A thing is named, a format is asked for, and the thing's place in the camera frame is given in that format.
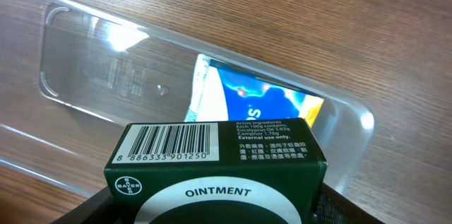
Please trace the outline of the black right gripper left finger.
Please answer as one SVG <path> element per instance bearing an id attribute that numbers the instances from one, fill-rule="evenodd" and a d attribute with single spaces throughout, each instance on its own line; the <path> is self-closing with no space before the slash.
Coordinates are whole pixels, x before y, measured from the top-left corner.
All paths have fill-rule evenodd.
<path id="1" fill-rule="evenodd" d="M 113 223 L 112 195 L 108 187 L 84 201 L 51 224 Z"/>

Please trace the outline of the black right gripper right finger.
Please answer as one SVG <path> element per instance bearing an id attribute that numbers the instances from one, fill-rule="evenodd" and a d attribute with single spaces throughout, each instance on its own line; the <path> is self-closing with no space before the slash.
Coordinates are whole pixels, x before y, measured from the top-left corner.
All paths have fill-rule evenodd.
<path id="1" fill-rule="evenodd" d="M 342 194 L 323 183 L 314 211 L 317 224 L 383 224 Z"/>

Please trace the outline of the dark green ointment box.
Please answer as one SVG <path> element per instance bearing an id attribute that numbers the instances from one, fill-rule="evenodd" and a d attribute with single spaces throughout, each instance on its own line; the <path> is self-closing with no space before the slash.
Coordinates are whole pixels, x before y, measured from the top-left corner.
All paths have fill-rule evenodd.
<path id="1" fill-rule="evenodd" d="M 312 223 L 327 167 L 300 118 L 135 123 L 104 175 L 123 223 Z"/>

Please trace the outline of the blue VapoDrops box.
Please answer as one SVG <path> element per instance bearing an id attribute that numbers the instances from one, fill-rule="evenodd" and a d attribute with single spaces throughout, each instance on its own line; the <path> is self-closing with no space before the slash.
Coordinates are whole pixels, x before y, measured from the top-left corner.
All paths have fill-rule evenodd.
<path id="1" fill-rule="evenodd" d="M 228 120 L 303 118 L 312 126 L 324 99 L 252 71 L 215 61 L 227 103 Z"/>

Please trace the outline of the white and blue medicine box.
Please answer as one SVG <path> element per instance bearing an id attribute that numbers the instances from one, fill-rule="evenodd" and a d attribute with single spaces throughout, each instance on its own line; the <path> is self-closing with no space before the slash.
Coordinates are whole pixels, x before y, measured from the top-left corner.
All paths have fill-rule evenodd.
<path id="1" fill-rule="evenodd" d="M 194 67 L 191 102 L 185 122 L 227 121 L 228 111 L 225 93 L 218 69 L 213 59 L 199 54 Z"/>

